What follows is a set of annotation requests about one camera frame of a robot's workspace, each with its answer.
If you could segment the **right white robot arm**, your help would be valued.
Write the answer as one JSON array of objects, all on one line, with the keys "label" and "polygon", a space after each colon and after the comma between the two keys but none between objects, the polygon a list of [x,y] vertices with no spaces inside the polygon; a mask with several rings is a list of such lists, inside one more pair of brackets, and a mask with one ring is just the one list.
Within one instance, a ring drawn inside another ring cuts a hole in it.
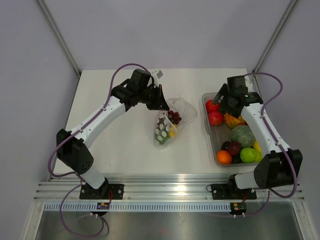
[{"label": "right white robot arm", "polygon": [[298,174],[303,156],[292,149],[272,124],[266,107],[271,101],[263,101],[257,92],[250,92],[244,75],[227,78],[213,99],[231,116],[242,117],[259,143],[262,160],[253,171],[231,176],[227,193],[239,198],[245,189],[268,189],[280,198],[291,198],[298,187]]}]

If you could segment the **dark grape bunch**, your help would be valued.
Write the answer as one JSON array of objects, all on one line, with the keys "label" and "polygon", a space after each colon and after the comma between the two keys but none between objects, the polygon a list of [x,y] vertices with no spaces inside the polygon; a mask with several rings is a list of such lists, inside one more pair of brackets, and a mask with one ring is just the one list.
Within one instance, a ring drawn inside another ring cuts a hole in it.
[{"label": "dark grape bunch", "polygon": [[173,110],[169,110],[167,112],[167,115],[168,115],[168,119],[170,120],[170,122],[172,124],[178,125],[180,123],[180,121],[182,120],[180,114],[177,111],[174,112]]}]

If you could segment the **clear dotted zip bag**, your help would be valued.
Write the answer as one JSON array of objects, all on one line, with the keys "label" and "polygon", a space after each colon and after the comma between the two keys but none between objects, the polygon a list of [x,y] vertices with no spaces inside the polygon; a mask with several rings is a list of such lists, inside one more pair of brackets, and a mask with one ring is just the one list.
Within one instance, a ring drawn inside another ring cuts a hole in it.
[{"label": "clear dotted zip bag", "polygon": [[196,108],[182,96],[168,98],[166,102],[169,110],[158,112],[153,129],[153,144],[157,148],[166,148],[198,115]]}]

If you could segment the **small red tomato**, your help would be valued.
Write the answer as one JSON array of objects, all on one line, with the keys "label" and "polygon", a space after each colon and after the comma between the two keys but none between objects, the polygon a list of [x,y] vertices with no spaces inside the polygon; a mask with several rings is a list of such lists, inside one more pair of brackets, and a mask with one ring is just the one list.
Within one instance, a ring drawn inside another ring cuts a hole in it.
[{"label": "small red tomato", "polygon": [[220,126],[224,122],[224,117],[219,111],[212,111],[208,114],[208,121],[211,126]]}]

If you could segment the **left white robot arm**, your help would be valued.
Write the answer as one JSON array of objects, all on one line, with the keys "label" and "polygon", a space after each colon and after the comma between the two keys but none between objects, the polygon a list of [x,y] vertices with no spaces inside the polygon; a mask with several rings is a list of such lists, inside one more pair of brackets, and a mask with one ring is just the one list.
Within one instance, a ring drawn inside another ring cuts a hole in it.
[{"label": "left white robot arm", "polygon": [[116,189],[94,166],[94,158],[89,151],[105,128],[139,103],[151,111],[169,110],[162,86],[158,83],[162,76],[161,70],[150,73],[135,69],[130,78],[111,87],[106,102],[85,121],[70,131],[61,129],[57,133],[57,158],[85,182],[80,199],[107,199]]}]

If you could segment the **yellow pear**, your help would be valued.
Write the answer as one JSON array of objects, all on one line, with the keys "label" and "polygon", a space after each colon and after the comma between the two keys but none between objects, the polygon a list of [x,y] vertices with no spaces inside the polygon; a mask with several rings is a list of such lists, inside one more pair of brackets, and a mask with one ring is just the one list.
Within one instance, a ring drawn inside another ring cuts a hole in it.
[{"label": "yellow pear", "polygon": [[175,135],[177,134],[177,132],[178,132],[178,126],[176,124],[174,124],[173,126],[171,126],[169,128],[169,136],[170,136],[170,138],[174,138]]}]

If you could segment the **green bell pepper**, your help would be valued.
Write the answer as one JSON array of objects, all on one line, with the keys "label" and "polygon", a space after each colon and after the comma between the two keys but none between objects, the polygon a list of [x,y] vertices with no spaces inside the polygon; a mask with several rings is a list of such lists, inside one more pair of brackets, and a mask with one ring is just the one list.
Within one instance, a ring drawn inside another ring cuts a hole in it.
[{"label": "green bell pepper", "polygon": [[164,134],[155,134],[154,142],[156,145],[164,145],[171,137],[165,132]]}]

